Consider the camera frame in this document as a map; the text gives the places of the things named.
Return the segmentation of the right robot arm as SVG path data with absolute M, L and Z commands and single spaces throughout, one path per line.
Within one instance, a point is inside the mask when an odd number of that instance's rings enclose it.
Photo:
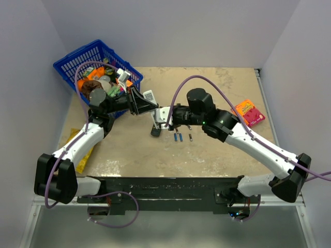
M 261 137 L 229 111 L 216 108 L 212 96 L 202 88 L 187 93 L 188 105 L 172 104 L 169 110 L 171 129 L 178 126 L 201 126 L 209 137 L 232 145 L 250 155 L 270 170 L 262 176 L 239 176 L 230 190 L 231 199 L 242 203 L 249 196 L 273 193 L 293 203 L 307 179 L 311 157 L 296 155 Z

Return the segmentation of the white air conditioner remote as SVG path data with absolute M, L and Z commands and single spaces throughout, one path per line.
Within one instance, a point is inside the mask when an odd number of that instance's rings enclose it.
M 153 91 L 152 90 L 147 90 L 143 93 L 143 97 L 145 100 L 151 102 L 153 105 L 155 105 L 157 108 L 153 111 L 150 111 L 150 114 L 151 114 L 151 117 L 152 117 L 152 120 L 153 120 L 153 124 L 154 124 L 154 127 L 157 129 L 157 130 L 161 130 L 161 124 L 159 123 L 158 121 L 158 117 L 159 117 L 159 106 L 158 106 L 158 103 L 156 102 L 155 100 L 155 97 L 154 97 L 154 94 L 153 94 Z

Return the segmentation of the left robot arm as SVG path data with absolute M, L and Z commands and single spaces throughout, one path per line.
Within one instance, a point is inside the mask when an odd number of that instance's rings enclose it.
M 76 176 L 76 168 L 87 153 L 111 131 L 114 112 L 130 110 L 134 115 L 158 108 L 152 90 L 140 93 L 132 86 L 111 98 L 103 89 L 94 89 L 89 95 L 87 123 L 63 148 L 52 154 L 42 154 L 37 161 L 34 192 L 45 200 L 67 204 L 75 197 L 86 196 L 96 203 L 107 197 L 106 188 L 93 177 Z

